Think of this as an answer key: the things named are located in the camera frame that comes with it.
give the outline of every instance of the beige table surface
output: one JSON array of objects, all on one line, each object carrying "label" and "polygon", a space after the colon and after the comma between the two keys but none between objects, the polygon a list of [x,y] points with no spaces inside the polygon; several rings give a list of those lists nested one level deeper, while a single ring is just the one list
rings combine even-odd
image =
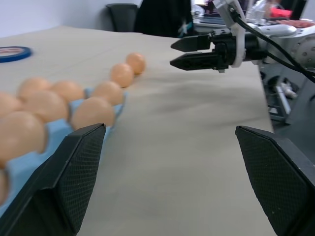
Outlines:
[{"label": "beige table surface", "polygon": [[0,64],[1,90],[33,75],[94,86],[142,53],[148,68],[128,89],[78,236],[274,236],[234,135],[272,130],[258,68],[181,71],[169,65],[175,41],[68,27],[3,38],[35,54]]}]

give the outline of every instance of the robotic arm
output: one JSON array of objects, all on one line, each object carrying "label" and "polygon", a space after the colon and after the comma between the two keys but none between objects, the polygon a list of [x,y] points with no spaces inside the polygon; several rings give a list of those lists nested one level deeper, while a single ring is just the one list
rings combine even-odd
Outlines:
[{"label": "robotic arm", "polygon": [[[214,0],[228,29],[216,29],[209,35],[191,36],[175,42],[171,48],[186,53],[170,62],[183,70],[213,69],[220,73],[231,67],[239,67],[243,61],[257,63],[284,63],[294,67],[276,47],[257,34],[246,31],[236,22],[236,17],[246,24],[244,13],[237,0]],[[288,25],[256,26],[251,28],[272,39],[287,51],[304,69],[315,68],[315,26],[297,29]],[[199,50],[214,49],[201,53]]]}]

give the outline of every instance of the brown egg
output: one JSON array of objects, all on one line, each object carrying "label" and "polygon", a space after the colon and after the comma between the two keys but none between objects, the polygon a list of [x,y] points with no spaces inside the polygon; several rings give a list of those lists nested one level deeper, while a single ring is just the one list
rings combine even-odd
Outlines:
[{"label": "brown egg", "polygon": [[0,170],[0,206],[5,202],[9,194],[9,179],[6,171]]},{"label": "brown egg", "polygon": [[46,129],[37,117],[25,111],[12,112],[0,121],[0,169],[6,162],[32,151],[43,152]]},{"label": "brown egg", "polygon": [[132,84],[134,73],[130,65],[120,63],[113,66],[110,76],[112,81],[126,88]]},{"label": "brown egg", "polygon": [[33,113],[44,123],[58,119],[67,120],[69,117],[67,103],[58,94],[49,90],[33,93],[27,99],[24,110]]},{"label": "brown egg", "polygon": [[140,75],[146,68],[144,56],[139,53],[131,53],[126,58],[126,63],[133,69],[134,74]]},{"label": "brown egg", "polygon": [[74,81],[59,81],[50,90],[61,96],[67,103],[85,98],[83,88]]},{"label": "brown egg", "polygon": [[124,91],[112,81],[105,81],[94,89],[91,97],[105,98],[113,106],[120,105],[124,101]]},{"label": "brown egg", "polygon": [[34,92],[41,90],[48,90],[51,87],[51,83],[43,78],[43,77],[32,77],[24,80],[21,83],[17,96],[23,101],[26,101],[29,96],[31,96]]},{"label": "brown egg", "polygon": [[0,92],[0,118],[22,109],[22,102],[15,96]]},{"label": "brown egg", "polygon": [[113,106],[99,97],[90,97],[84,100],[71,119],[74,130],[99,123],[112,126],[114,122],[115,111]]}]

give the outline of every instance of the blue tape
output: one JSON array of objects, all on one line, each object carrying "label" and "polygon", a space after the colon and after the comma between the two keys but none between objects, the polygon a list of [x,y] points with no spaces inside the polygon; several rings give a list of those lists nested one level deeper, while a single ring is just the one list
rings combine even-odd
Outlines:
[{"label": "blue tape", "polygon": [[[9,56],[1,56],[1,53],[16,53]],[[0,47],[0,63],[22,60],[32,55],[32,51],[27,47]]]}]

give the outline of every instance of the blue egg carton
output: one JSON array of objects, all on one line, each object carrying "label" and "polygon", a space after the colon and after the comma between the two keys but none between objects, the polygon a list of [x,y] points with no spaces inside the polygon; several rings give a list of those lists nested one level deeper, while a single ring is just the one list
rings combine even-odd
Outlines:
[{"label": "blue egg carton", "polygon": [[[93,88],[85,89],[86,97],[89,98],[91,93],[93,92]],[[124,101],[121,105],[115,106],[115,114],[116,114],[116,121],[118,117],[121,115],[126,101],[127,93],[124,94]],[[73,101],[69,104],[70,106],[70,113],[73,114],[75,110],[81,105],[84,99],[80,99],[77,101]],[[113,131],[115,125],[113,127],[106,127],[106,133],[104,137],[104,143],[106,142],[107,138],[109,137],[111,131]],[[37,152],[30,152],[13,160],[7,162],[5,170],[8,174],[8,178],[10,181],[9,184],[9,194],[4,202],[0,206],[0,218],[5,213],[6,209],[10,206],[14,198],[23,188],[24,184],[28,181],[31,177],[33,172],[43,164],[51,155],[54,154],[62,140],[65,136],[72,133],[74,130],[70,126],[70,124],[64,120],[56,120],[54,122],[50,122],[46,124],[46,129],[48,132],[48,142],[47,142],[47,149],[44,153],[37,153]]]}]

